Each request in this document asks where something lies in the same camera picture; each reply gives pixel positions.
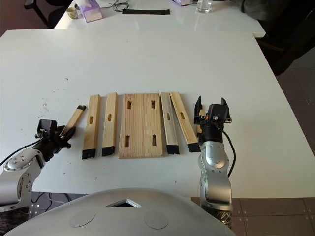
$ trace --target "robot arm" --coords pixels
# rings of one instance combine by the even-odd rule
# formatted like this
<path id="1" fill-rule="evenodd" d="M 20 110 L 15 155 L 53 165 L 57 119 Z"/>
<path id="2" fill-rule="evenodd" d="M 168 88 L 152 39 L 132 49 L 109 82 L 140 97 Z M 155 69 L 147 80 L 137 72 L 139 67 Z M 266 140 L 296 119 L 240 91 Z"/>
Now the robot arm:
<path id="1" fill-rule="evenodd" d="M 227 173 L 229 159 L 224 151 L 222 134 L 224 123 L 231 123 L 232 119 L 223 98 L 221 104 L 209 106 L 206 116 L 199 115 L 201 109 L 199 97 L 195 105 L 194 123 L 200 124 L 202 130 L 202 133 L 198 134 L 201 145 L 201 155 L 198 159 L 201 169 L 200 205 L 206 212 L 231 228 L 233 207 L 231 184 L 228 179 L 231 171 Z"/>
<path id="2" fill-rule="evenodd" d="M 75 127 L 61 136 L 63 129 L 64 126 L 57 127 L 54 120 L 41 119 L 35 135 L 40 138 L 37 144 L 4 162 L 0 175 L 0 212 L 28 206 L 32 185 L 45 163 L 62 148 L 71 147 L 67 141 L 73 136 Z"/>

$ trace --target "cables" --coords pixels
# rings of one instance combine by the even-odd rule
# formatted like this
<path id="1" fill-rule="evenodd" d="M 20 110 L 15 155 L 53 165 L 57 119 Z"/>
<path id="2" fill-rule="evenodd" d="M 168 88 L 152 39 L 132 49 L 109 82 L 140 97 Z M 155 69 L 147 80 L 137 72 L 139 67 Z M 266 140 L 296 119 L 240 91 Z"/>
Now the cables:
<path id="1" fill-rule="evenodd" d="M 49 197 L 49 199 L 50 199 L 50 204 L 49 204 L 49 206 L 46 208 L 45 212 L 47 212 L 48 209 L 49 209 L 49 208 L 51 207 L 51 205 L 53 204 L 53 201 L 51 200 L 51 195 L 52 195 L 52 193 L 49 193 L 49 195 L 48 195 L 48 197 Z"/>
<path id="2" fill-rule="evenodd" d="M 226 133 L 223 129 L 221 129 L 221 131 L 222 131 L 222 133 L 226 136 L 228 142 L 229 142 L 230 145 L 231 145 L 232 151 L 233 151 L 233 163 L 232 163 L 231 169 L 230 169 L 230 171 L 228 172 L 228 175 L 227 175 L 228 177 L 230 177 L 230 175 L 231 175 L 231 173 L 232 173 L 232 171 L 233 171 L 233 169 L 234 169 L 234 166 L 235 166 L 236 153 L 235 153 L 235 149 L 234 149 L 234 146 L 233 146 L 233 144 L 232 144 L 232 141 L 231 141 L 230 137 L 227 135 L 227 133 Z"/>
<path id="3" fill-rule="evenodd" d="M 47 198 L 48 198 L 50 201 L 53 201 L 53 202 L 55 202 L 55 203 L 62 203 L 62 204 L 65 204 L 65 202 L 53 200 L 53 199 L 51 199 L 51 197 L 49 197 L 49 195 L 48 195 L 47 193 L 45 193 L 45 194 L 46 194 Z"/>
<path id="4" fill-rule="evenodd" d="M 32 203 L 37 203 L 38 199 L 39 199 L 41 196 L 43 196 L 43 195 L 44 195 L 44 193 L 41 193 L 41 194 L 36 198 L 35 201 L 33 201 L 32 198 L 31 198 L 31 202 L 32 202 Z"/>
<path id="5" fill-rule="evenodd" d="M 2 166 L 2 165 L 4 164 L 4 162 L 6 162 L 11 156 L 13 156 L 14 154 L 16 154 L 18 151 L 20 151 L 20 150 L 22 150 L 22 149 L 25 149 L 25 148 L 27 148 L 27 147 L 29 147 L 29 146 L 31 146 L 31 145 L 37 144 L 37 143 L 39 143 L 40 140 L 37 140 L 37 141 L 34 142 L 34 143 L 25 145 L 25 146 L 23 146 L 23 147 L 17 149 L 17 150 L 14 151 L 13 153 L 11 153 L 7 158 L 5 158 L 5 159 L 1 162 L 0 166 Z"/>
<path id="6" fill-rule="evenodd" d="M 116 0 L 114 3 L 110 3 L 111 6 L 109 7 L 103 7 L 103 8 L 113 8 L 116 12 L 122 12 L 125 9 L 129 8 L 129 0 L 126 0 L 124 2 L 119 2 L 120 0 Z"/>
<path id="7" fill-rule="evenodd" d="M 70 196 L 69 196 L 67 193 L 64 193 L 64 195 L 67 197 L 68 202 L 71 202 L 71 198 L 70 198 Z"/>

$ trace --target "tissue box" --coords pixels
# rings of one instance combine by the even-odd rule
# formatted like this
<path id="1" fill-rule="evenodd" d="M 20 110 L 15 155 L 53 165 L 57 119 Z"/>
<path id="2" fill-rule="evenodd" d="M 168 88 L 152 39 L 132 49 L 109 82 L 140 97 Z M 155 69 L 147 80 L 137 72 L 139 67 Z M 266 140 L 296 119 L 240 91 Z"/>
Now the tissue box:
<path id="1" fill-rule="evenodd" d="M 103 19 L 100 7 L 95 0 L 76 0 L 86 22 Z"/>

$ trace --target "white table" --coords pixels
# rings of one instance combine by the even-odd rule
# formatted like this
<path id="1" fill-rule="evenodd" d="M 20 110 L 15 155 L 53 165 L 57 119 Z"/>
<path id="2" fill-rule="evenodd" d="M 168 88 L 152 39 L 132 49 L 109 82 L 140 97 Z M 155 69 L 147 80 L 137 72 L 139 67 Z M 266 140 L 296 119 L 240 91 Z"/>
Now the white table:
<path id="1" fill-rule="evenodd" d="M 242 13 L 237 4 L 229 1 L 214 1 L 210 14 L 196 12 L 196 5 L 179 6 L 171 0 L 130 0 L 130 9 L 170 9 L 171 14 L 122 15 L 113 9 L 103 8 L 102 20 L 86 23 L 82 15 L 79 15 L 79 19 L 72 20 L 65 13 L 55 28 L 251 32 L 256 38 L 265 35 L 257 20 Z"/>
<path id="2" fill-rule="evenodd" d="M 96 158 L 81 160 L 85 112 L 72 148 L 47 163 L 34 191 L 149 187 L 198 196 L 199 153 L 188 152 L 178 124 L 180 155 L 101 157 L 106 94 L 120 95 L 120 117 L 124 93 L 179 91 L 191 122 L 199 95 L 205 107 L 227 100 L 233 123 L 225 130 L 237 153 L 233 197 L 315 196 L 315 158 L 251 33 L 9 30 L 0 56 L 0 159 L 34 140 L 40 118 L 66 124 L 90 95 L 103 96 Z"/>

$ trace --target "wooden plank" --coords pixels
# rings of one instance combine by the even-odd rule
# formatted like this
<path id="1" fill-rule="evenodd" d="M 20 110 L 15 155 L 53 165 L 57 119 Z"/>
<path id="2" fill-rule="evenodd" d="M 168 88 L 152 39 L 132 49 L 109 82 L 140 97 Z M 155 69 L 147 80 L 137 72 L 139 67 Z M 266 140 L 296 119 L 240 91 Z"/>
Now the wooden plank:
<path id="1" fill-rule="evenodd" d="M 170 96 L 189 151 L 199 152 L 200 147 L 198 144 L 198 140 L 188 118 L 181 96 L 178 92 L 171 92 Z"/>
<path id="2" fill-rule="evenodd" d="M 110 93 L 106 98 L 106 112 L 102 143 L 102 156 L 115 153 L 116 128 L 117 128 L 117 93 Z"/>
<path id="3" fill-rule="evenodd" d="M 119 158 L 163 155 L 159 94 L 125 94 Z"/>
<path id="4" fill-rule="evenodd" d="M 97 147 L 100 102 L 101 97 L 99 95 L 90 96 L 87 126 L 84 133 L 82 160 L 87 160 L 95 157 Z"/>
<path id="5" fill-rule="evenodd" d="M 61 135 L 64 135 L 70 128 L 74 127 L 77 124 L 81 115 L 84 113 L 85 109 L 86 109 L 86 106 L 84 105 L 79 105 L 77 107 L 72 117 L 68 121 L 67 125 L 64 127 L 63 131 L 61 132 Z"/>
<path id="6" fill-rule="evenodd" d="M 200 116 L 204 116 L 205 115 L 205 111 L 203 109 L 200 110 L 199 112 L 199 115 Z M 197 134 L 201 134 L 202 133 L 202 130 L 201 130 L 201 127 L 200 127 L 200 124 L 197 125 Z"/>
<path id="7" fill-rule="evenodd" d="M 161 92 L 164 130 L 166 136 L 166 149 L 168 154 L 179 154 L 176 137 L 174 116 L 172 111 L 171 97 L 168 92 Z"/>

